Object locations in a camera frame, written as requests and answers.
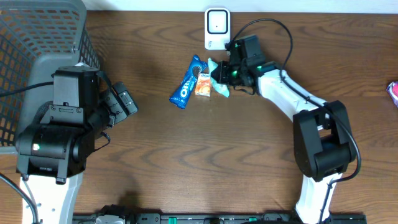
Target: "orange snack package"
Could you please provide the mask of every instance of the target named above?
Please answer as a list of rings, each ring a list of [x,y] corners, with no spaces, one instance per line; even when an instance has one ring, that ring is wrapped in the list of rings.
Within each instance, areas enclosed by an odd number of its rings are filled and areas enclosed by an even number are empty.
[[[200,96],[209,96],[211,91],[210,74],[199,73],[195,94]]]

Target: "small snack packet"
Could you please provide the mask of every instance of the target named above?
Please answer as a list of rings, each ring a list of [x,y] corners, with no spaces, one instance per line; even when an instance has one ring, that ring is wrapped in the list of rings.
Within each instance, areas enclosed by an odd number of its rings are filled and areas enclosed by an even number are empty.
[[[398,82],[392,82],[387,86],[387,92],[390,94],[392,101],[398,107]]]
[[[175,104],[178,108],[185,109],[191,92],[193,91],[193,87],[195,87],[197,82],[197,74],[204,71],[206,68],[207,63],[202,62],[199,56],[194,55],[180,87],[170,97],[170,102]]]
[[[211,79],[210,74],[199,73],[197,87],[195,88],[195,94],[200,96],[209,96],[211,91]]]

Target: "purple object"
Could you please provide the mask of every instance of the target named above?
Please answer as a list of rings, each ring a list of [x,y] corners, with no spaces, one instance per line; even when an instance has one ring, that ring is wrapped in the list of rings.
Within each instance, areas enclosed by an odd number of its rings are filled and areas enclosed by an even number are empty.
[[[394,104],[398,107],[398,82],[390,83],[386,90],[390,94]]]

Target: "white wall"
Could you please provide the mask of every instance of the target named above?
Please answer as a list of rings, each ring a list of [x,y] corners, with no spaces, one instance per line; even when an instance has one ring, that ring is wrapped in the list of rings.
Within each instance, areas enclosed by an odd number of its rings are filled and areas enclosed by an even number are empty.
[[[398,0],[83,0],[88,10],[398,13]]]

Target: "white device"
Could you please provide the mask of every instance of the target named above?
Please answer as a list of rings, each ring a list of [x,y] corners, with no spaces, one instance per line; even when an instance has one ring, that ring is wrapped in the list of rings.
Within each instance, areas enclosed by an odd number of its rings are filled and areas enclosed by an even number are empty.
[[[205,12],[205,48],[225,50],[231,40],[231,14],[225,8],[209,8]]]

